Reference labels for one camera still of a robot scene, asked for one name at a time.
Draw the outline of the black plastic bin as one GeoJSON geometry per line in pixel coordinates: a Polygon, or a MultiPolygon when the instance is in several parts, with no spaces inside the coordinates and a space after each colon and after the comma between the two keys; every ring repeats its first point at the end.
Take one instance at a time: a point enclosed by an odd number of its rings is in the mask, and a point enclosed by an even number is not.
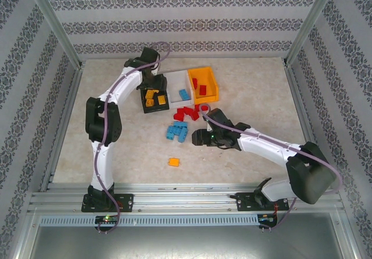
{"type": "Polygon", "coordinates": [[[153,100],[155,101],[155,105],[153,107],[146,107],[145,106],[145,95],[148,89],[153,89],[153,88],[141,88],[139,91],[141,93],[141,103],[142,103],[142,108],[145,114],[147,113],[153,113],[157,111],[164,111],[164,110],[169,110],[169,100],[167,96],[167,81],[163,81],[163,84],[160,86],[160,89],[155,89],[155,90],[160,90],[160,94],[155,94],[153,97],[153,100]],[[158,104],[158,96],[159,95],[164,95],[166,98],[166,104],[165,105],[159,105],[158,104]]]}

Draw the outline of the white plastic bin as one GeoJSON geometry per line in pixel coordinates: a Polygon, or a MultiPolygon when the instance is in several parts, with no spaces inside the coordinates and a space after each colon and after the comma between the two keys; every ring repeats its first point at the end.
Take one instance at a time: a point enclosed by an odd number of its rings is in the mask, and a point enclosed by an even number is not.
{"type": "Polygon", "coordinates": [[[163,75],[167,80],[166,92],[169,101],[169,108],[176,109],[194,104],[192,85],[187,70],[168,72],[163,75]],[[187,92],[187,100],[183,100],[180,95],[180,91],[183,89],[187,92]]]}

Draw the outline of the yellow plastic bin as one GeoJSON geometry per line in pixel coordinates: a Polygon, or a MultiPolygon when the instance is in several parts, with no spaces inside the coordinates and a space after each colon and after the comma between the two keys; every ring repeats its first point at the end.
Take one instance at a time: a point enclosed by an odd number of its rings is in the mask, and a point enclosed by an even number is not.
{"type": "Polygon", "coordinates": [[[188,69],[189,80],[192,85],[192,92],[194,96],[194,104],[199,105],[203,103],[212,103],[219,100],[219,88],[211,67],[199,67],[188,69]],[[198,80],[198,88],[194,90],[192,79],[198,80]],[[207,93],[205,96],[199,94],[200,85],[207,86],[207,93]]]}

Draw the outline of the grey metal sheet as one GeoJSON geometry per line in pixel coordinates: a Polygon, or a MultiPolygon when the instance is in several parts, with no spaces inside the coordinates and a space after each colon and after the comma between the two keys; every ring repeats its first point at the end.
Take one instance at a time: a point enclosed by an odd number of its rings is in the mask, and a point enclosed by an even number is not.
{"type": "Polygon", "coordinates": [[[30,259],[343,259],[329,213],[255,226],[40,227],[30,259]]]}

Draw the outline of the small circuit board green light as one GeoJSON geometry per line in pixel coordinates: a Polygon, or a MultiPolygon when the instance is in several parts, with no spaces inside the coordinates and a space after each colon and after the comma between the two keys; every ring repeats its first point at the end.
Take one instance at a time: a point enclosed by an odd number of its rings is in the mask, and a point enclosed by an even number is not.
{"type": "Polygon", "coordinates": [[[112,215],[105,215],[105,216],[96,216],[95,217],[95,224],[108,224],[108,225],[114,225],[118,221],[117,216],[112,215]]]}

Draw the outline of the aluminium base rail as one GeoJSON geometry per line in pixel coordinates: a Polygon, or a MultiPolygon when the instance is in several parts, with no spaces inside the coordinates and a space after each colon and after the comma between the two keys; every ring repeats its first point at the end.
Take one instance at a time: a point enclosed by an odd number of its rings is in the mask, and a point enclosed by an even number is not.
{"type": "MultiPolygon", "coordinates": [[[[87,184],[51,183],[31,195],[27,212],[39,215],[81,214],[87,184]]],[[[133,214],[228,214],[237,212],[232,195],[251,192],[256,184],[124,184],[115,192],[132,194],[133,214]]]]}

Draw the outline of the aluminium side rail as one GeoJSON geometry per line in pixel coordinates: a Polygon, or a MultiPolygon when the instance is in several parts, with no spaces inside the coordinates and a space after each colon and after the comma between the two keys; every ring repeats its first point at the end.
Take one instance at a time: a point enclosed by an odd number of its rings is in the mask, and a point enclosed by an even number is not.
{"type": "Polygon", "coordinates": [[[58,165],[59,156],[62,151],[63,142],[71,118],[81,77],[84,71],[84,66],[85,62],[82,62],[82,64],[80,64],[80,67],[74,72],[74,76],[71,79],[66,99],[64,102],[62,114],[60,115],[60,120],[58,122],[54,141],[51,147],[51,151],[46,161],[45,171],[43,172],[41,183],[38,188],[39,192],[45,192],[48,189],[50,179],[53,179],[53,175],[58,165]]]}
{"type": "Polygon", "coordinates": [[[322,163],[326,162],[326,159],[316,144],[313,134],[310,133],[310,125],[300,93],[290,70],[287,67],[284,70],[305,139],[305,142],[300,144],[298,149],[290,148],[295,151],[295,154],[289,158],[289,166],[287,167],[289,179],[295,193],[299,193],[302,200],[313,204],[314,201],[307,199],[307,197],[310,196],[317,199],[325,194],[328,187],[332,184],[332,171],[326,165],[322,165],[322,163]]]}

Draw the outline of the aluminium frame post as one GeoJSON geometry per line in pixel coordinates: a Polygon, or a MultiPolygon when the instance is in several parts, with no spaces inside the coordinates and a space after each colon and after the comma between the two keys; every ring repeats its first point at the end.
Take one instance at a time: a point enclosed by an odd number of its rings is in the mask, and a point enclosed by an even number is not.
{"type": "Polygon", "coordinates": [[[71,61],[74,69],[81,69],[82,61],[79,58],[73,44],[65,32],[60,20],[58,19],[52,5],[49,0],[35,0],[39,9],[41,10],[44,18],[47,20],[51,30],[56,35],[59,43],[61,44],[64,52],[67,54],[71,61]]]}
{"type": "Polygon", "coordinates": [[[294,39],[288,54],[284,59],[286,67],[289,67],[297,57],[301,47],[306,41],[307,36],[309,35],[311,29],[314,27],[317,19],[319,18],[321,11],[325,7],[328,0],[315,0],[313,6],[311,7],[305,21],[303,22],[296,38],[294,39]]]}

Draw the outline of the aluminium front frame beam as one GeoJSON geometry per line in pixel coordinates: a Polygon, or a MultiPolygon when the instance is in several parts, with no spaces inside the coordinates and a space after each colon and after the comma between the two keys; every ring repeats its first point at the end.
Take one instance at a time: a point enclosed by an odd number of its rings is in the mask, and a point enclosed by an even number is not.
{"type": "Polygon", "coordinates": [[[37,211],[28,212],[9,259],[30,259],[40,225],[37,211]]]}
{"type": "Polygon", "coordinates": [[[359,248],[345,210],[335,209],[330,214],[343,259],[366,259],[359,248]]]}

